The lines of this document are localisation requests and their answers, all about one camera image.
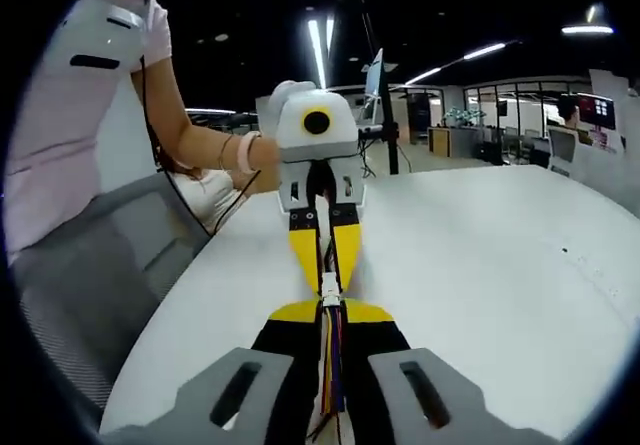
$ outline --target woman's arm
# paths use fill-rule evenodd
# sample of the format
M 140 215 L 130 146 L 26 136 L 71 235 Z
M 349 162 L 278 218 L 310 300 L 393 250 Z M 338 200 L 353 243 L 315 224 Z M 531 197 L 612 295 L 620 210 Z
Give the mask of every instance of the woman's arm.
M 242 137 L 191 123 L 178 90 L 171 58 L 147 67 L 145 75 L 149 122 L 167 153 L 192 167 L 219 169 L 222 165 L 225 169 L 237 169 L 238 145 Z M 132 73 L 131 79 L 140 102 L 144 103 L 142 71 Z M 227 140 L 221 160 L 220 153 Z M 276 165 L 279 157 L 275 140 L 260 137 L 251 146 L 249 165 L 260 170 Z

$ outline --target floor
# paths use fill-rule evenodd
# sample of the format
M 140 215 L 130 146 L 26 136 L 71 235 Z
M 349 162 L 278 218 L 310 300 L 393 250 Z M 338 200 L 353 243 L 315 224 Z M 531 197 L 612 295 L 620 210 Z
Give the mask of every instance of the floor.
M 487 167 L 490 164 L 473 158 L 443 158 L 429 152 L 426 145 L 400 145 L 402 151 L 411 163 L 412 172 L 426 172 L 430 170 L 449 170 L 454 168 Z M 386 143 L 374 143 L 367 149 L 367 163 L 376 176 L 389 175 L 389 149 Z M 400 173 L 409 173 L 409 164 L 398 151 L 398 166 Z

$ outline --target white table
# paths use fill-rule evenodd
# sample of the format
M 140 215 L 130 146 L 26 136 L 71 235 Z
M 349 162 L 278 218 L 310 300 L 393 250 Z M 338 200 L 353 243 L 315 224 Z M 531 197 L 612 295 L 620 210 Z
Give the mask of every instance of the white table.
M 386 308 L 509 425 L 556 438 L 579 425 L 637 330 L 640 221 L 535 166 L 371 180 L 366 200 L 350 295 Z M 276 195 L 252 197 L 149 322 L 101 431 L 166 413 L 182 384 L 250 347 L 272 311 L 311 296 Z

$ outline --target fluorescent light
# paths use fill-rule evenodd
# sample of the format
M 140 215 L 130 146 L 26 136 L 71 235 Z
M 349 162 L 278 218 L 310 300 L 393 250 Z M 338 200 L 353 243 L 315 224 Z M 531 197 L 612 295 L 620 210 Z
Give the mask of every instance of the fluorescent light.
M 469 53 L 469 54 L 464 56 L 464 59 L 465 60 L 471 60 L 473 58 L 480 57 L 482 55 L 486 55 L 487 53 L 495 52 L 496 50 L 500 50 L 500 49 L 502 49 L 504 47 L 506 47 L 506 45 L 504 43 L 496 43 L 495 45 L 491 45 L 490 47 L 486 47 L 486 48 L 480 49 L 480 50 L 478 50 L 476 52 Z
M 599 25 L 580 25 L 577 27 L 564 27 L 562 33 L 565 35 L 575 35 L 577 33 L 613 33 L 613 28 Z
M 591 23 L 593 21 L 593 17 L 596 14 L 596 6 L 592 5 L 589 9 L 589 13 L 587 13 L 587 22 Z
M 331 51 L 331 39 L 333 38 L 333 18 L 327 18 L 327 53 Z
M 418 75 L 416 78 L 412 78 L 411 80 L 409 80 L 407 83 L 405 83 L 405 85 L 411 85 L 412 83 L 419 82 L 423 78 L 427 78 L 431 75 L 435 75 L 440 70 L 442 70 L 442 68 L 438 67 L 438 68 L 434 68 L 433 70 L 429 70 L 428 72 L 424 72 L 422 75 Z
M 220 113 L 224 115 L 233 115 L 234 110 L 221 110 L 219 108 L 187 108 L 187 113 Z
M 324 76 L 324 62 L 322 61 L 322 50 L 320 49 L 320 30 L 318 29 L 317 20 L 309 20 L 309 35 L 311 35 L 311 44 L 313 45 L 313 53 L 316 57 L 316 66 L 318 67 L 318 78 L 320 80 L 320 88 L 327 88 L 327 80 Z

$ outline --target black circular camera lens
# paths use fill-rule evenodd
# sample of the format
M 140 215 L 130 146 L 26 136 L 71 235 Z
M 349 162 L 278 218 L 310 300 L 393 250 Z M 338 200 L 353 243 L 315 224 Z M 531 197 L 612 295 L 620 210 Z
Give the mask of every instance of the black circular camera lens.
M 331 120 L 324 112 L 311 112 L 304 117 L 304 128 L 313 135 L 320 135 L 329 128 Z

